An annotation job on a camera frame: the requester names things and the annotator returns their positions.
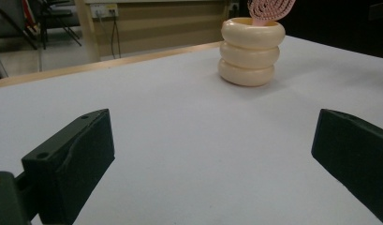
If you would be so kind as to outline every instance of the pink object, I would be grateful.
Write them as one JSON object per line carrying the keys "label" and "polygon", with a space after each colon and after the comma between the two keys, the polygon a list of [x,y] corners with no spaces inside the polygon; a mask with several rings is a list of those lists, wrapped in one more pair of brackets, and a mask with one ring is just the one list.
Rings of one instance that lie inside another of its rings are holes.
{"label": "pink object", "polygon": [[249,0],[247,7],[253,18],[253,25],[264,26],[268,21],[284,18],[296,0]]}

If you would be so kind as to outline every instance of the wooden table edge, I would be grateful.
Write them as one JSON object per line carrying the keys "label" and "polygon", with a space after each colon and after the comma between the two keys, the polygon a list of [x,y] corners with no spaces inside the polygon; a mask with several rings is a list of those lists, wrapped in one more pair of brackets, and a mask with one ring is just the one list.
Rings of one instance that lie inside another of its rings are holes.
{"label": "wooden table edge", "polygon": [[192,52],[203,51],[203,50],[208,50],[212,48],[217,48],[220,46],[220,43],[221,41],[218,41],[218,42],[173,49],[173,50],[168,50],[163,52],[153,52],[153,53],[148,53],[143,55],[114,59],[110,61],[85,64],[85,65],[80,65],[75,67],[58,68],[54,70],[30,73],[30,74],[26,74],[22,76],[17,76],[17,77],[3,78],[0,80],[0,87],[10,86],[10,85],[20,84],[20,83],[29,83],[29,82],[39,81],[39,80],[48,79],[52,77],[65,76],[65,75],[70,75],[73,73],[79,73],[79,72],[90,71],[95,69],[113,68],[113,67],[118,67],[121,65],[138,63],[142,61],[163,58],[163,57],[172,56],[172,55],[181,54],[181,53],[192,53]]}

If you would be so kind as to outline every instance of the ring stack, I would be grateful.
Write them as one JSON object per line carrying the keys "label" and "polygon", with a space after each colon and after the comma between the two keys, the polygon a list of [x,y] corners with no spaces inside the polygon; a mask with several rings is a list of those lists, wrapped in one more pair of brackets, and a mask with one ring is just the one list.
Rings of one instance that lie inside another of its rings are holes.
{"label": "ring stack", "polygon": [[218,71],[222,78],[243,86],[261,86],[273,78],[278,45],[285,38],[279,22],[254,26],[251,18],[233,18],[223,23],[221,33]]}

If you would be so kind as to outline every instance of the chair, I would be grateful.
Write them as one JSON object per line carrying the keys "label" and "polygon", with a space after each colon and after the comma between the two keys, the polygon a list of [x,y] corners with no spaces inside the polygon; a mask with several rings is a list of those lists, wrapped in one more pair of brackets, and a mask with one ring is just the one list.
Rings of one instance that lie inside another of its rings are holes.
{"label": "chair", "polygon": [[0,0],[0,38],[12,37],[23,37],[33,49],[37,49],[31,39],[35,37],[25,25],[22,0]]}
{"label": "chair", "polygon": [[28,4],[33,11],[34,16],[40,25],[40,35],[43,43],[43,49],[46,49],[46,42],[48,41],[48,29],[50,28],[63,28],[66,33],[73,38],[80,46],[78,41],[79,37],[63,20],[64,18],[73,17],[70,9],[55,9],[56,4],[67,3],[68,0],[28,0]]}

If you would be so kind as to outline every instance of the table surface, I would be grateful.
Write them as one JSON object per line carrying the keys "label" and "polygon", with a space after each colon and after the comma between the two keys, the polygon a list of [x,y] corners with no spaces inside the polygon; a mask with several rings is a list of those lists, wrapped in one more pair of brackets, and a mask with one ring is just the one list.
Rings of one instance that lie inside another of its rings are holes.
{"label": "table surface", "polygon": [[294,37],[280,49],[254,88],[220,78],[217,48],[2,87],[0,171],[108,108],[116,159],[76,224],[381,224],[311,146],[323,108],[383,128],[383,59]]}

